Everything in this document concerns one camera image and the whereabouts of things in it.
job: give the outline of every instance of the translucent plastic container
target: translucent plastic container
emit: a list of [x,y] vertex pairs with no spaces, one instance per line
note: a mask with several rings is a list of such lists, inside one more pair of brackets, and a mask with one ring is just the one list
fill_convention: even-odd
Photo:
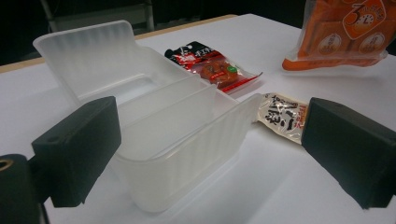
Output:
[[111,164],[149,212],[169,208],[230,159],[262,100],[239,103],[138,46],[126,21],[44,35],[34,45],[75,105],[116,97],[122,143]]

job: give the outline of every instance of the orange package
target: orange package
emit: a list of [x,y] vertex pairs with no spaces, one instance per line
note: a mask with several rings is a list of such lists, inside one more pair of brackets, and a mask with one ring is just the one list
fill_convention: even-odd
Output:
[[288,71],[337,65],[371,66],[396,36],[396,0],[307,0],[312,8],[298,46],[284,60]]

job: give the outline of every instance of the red snack package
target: red snack package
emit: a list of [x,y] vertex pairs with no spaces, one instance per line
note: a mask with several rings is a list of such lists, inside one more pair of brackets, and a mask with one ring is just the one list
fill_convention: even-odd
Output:
[[175,50],[169,49],[164,56],[226,93],[240,90],[259,76],[244,71],[217,50],[196,41]]

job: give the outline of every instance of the table surface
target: table surface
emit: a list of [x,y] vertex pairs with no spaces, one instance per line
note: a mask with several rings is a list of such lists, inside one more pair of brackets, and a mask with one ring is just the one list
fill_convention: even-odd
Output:
[[[251,73],[252,85],[231,96],[243,101],[254,93],[279,92],[308,102],[311,97],[347,105],[396,130],[396,57],[365,68],[364,75],[330,73],[294,76],[281,64],[301,30],[247,14],[203,21],[175,31],[136,37],[139,45],[163,54],[199,41]],[[70,113],[42,59],[0,67],[0,151],[33,156],[30,143]],[[387,223],[395,224],[396,199],[388,208],[362,210],[303,147],[254,123],[237,155],[160,214],[139,210],[107,167],[86,203],[53,208],[51,223]]]

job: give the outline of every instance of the snack package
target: snack package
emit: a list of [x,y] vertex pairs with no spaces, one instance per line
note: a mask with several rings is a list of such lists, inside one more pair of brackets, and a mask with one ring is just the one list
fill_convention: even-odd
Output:
[[250,74],[217,50],[196,41],[175,50],[169,49],[164,56],[216,84],[219,90],[226,93],[240,90],[259,76]]
[[297,48],[282,66],[302,71],[378,63],[396,35],[396,0],[306,0]]
[[277,134],[301,144],[308,104],[278,93],[266,93],[262,98],[257,121]]

